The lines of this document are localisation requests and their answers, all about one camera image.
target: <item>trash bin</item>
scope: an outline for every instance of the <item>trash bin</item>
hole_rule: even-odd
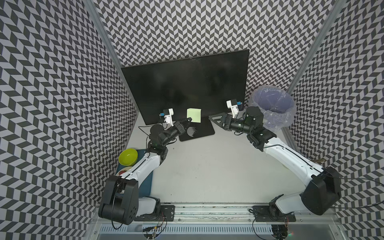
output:
[[[275,86],[260,86],[255,89],[248,106],[260,108],[264,114],[263,126],[272,132],[291,125],[296,114],[293,97]]]

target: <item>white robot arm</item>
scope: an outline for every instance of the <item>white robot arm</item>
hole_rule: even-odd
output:
[[[246,133],[249,142],[255,148],[276,158],[306,186],[304,192],[274,198],[269,203],[268,212],[273,218],[303,210],[322,215],[340,199],[338,172],[334,168],[323,168],[308,160],[288,147],[273,132],[265,129],[263,114],[258,107],[248,107],[244,120],[234,119],[228,113],[212,115],[209,119],[224,130]]]
[[[331,167],[323,168],[283,143],[277,136],[263,127],[263,115],[258,107],[248,107],[244,120],[221,113],[209,116],[215,124],[227,131],[247,134],[250,143],[265,151],[290,169],[306,186],[304,192],[279,195],[269,203],[268,216],[275,221],[291,212],[309,210],[322,215],[340,199],[340,179]],[[111,176],[103,192],[99,216],[116,222],[130,224],[136,216],[152,214],[159,207],[159,199],[138,197],[138,188],[146,177],[164,161],[166,145],[183,134],[191,118],[175,122],[164,130],[161,125],[151,127],[150,142],[146,153],[133,168],[120,176]]]
[[[130,224],[136,216],[152,214],[159,209],[159,199],[139,198],[139,187],[166,158],[167,144],[185,133],[191,121],[192,118],[176,121],[167,130],[159,124],[151,127],[150,141],[144,156],[127,172],[107,179],[99,207],[99,217]]]

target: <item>green bowl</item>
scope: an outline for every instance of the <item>green bowl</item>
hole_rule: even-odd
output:
[[[133,166],[137,161],[137,151],[133,148],[124,150],[119,156],[119,163],[123,166]]]

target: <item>paper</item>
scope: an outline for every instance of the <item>paper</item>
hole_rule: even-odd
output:
[[[192,118],[192,122],[201,122],[201,109],[188,108],[187,118]]]

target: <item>table surface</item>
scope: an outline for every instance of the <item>table surface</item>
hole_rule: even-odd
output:
[[[145,148],[147,135],[138,126],[145,126],[141,114],[127,148]],[[235,136],[213,126],[212,136],[168,145],[165,161],[154,170],[151,196],[161,202],[267,203],[305,189],[296,175],[254,148],[245,134]],[[150,127],[142,129],[149,134]],[[281,131],[277,135],[285,142]]]

